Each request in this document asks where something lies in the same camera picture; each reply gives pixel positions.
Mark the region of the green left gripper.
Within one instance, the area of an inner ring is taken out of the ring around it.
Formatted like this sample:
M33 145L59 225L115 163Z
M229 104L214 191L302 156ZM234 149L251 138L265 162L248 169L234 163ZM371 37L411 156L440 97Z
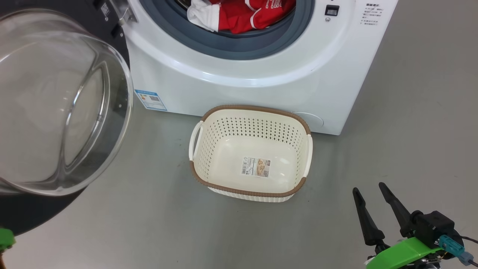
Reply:
M0 251L12 248L16 243L16 239L12 230L0 228Z

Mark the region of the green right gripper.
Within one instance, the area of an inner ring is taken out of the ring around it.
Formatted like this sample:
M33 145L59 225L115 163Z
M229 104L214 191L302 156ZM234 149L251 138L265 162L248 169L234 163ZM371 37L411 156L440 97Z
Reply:
M403 240L391 247L385 244L385 235L377 228L370 216L362 194L358 188L353 188L352 195L364 243L367 246L374 246L376 251L376 255L374 257L370 256L367 260L366 269L437 269L447 252L442 248L430 249L416 239L410 225L411 213L384 182L379 182L379 188L399 223L401 236L412 238Z

